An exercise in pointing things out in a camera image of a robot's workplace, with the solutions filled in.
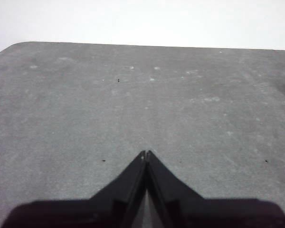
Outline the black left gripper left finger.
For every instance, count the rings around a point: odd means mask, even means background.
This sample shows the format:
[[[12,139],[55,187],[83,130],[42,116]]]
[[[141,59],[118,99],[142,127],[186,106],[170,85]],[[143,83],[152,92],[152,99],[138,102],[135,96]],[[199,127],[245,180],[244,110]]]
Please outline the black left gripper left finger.
[[[146,191],[146,152],[89,199],[34,201],[15,207],[4,228],[129,228]]]

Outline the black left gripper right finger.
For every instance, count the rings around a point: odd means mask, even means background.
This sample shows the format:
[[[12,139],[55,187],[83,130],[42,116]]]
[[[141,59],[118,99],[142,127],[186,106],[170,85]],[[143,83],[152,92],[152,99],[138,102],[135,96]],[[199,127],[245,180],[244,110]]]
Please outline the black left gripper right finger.
[[[179,180],[152,151],[147,189],[164,228],[285,228],[285,213],[259,199],[207,199]]]

